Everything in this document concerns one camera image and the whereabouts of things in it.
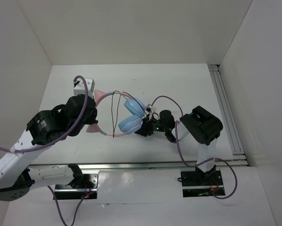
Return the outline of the pink blue cat-ear headphones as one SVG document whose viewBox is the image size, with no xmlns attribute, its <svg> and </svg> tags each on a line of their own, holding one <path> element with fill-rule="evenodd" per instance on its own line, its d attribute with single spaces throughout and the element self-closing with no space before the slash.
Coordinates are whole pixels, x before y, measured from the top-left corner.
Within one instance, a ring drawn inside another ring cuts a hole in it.
<svg viewBox="0 0 282 226">
<path fill-rule="evenodd" d="M 121 131 L 119 134 L 108 134 L 104 132 L 98 124 L 89 125 L 86 129 L 87 133 L 100 133 L 104 136 L 110 137 L 122 137 L 124 135 L 130 135 L 137 130 L 139 130 L 143 124 L 142 119 L 145 117 L 145 105 L 139 99 L 133 97 L 132 95 L 128 94 L 127 92 L 119 92 L 117 90 L 111 92 L 103 92 L 100 90 L 94 91 L 94 97 L 96 102 L 96 107 L 100 104 L 102 100 L 107 98 L 108 96 L 113 97 L 115 94 L 119 94 L 121 97 L 127 97 L 128 99 L 125 101 L 124 106 L 125 108 L 132 114 L 128 118 L 124 119 L 118 124 L 118 128 Z"/>
</svg>

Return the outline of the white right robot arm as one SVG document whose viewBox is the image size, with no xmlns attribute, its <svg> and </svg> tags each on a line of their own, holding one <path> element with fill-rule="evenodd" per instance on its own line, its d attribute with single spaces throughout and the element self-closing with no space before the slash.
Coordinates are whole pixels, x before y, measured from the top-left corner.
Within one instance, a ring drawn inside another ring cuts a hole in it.
<svg viewBox="0 0 282 226">
<path fill-rule="evenodd" d="M 189 114 L 184 114 L 178 121 L 174 119 L 170 110 L 161 111 L 158 119 L 151 114 L 142 119 L 142 124 L 135 133 L 144 137 L 154 132 L 164 133 L 169 142 L 177 145 L 182 163 L 195 169 L 196 181 L 201 185 L 212 181 L 216 172 L 216 143 L 223 130 L 220 119 L 201 106 L 195 107 Z M 198 158 L 195 165 L 186 162 L 179 144 L 179 141 L 187 135 L 191 135 L 198 144 Z"/>
</svg>

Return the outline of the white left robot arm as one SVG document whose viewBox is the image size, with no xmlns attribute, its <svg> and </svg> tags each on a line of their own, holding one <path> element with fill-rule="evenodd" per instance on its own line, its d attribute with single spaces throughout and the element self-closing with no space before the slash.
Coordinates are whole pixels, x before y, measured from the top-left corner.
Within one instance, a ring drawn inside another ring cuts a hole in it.
<svg viewBox="0 0 282 226">
<path fill-rule="evenodd" d="M 77 188 L 85 177 L 76 163 L 61 168 L 32 169 L 29 165 L 44 151 L 67 137 L 77 136 L 85 125 L 98 121 L 93 95 L 70 97 L 66 104 L 38 112 L 19 140 L 0 159 L 0 201 L 14 201 L 30 190 L 55 184 Z"/>
</svg>

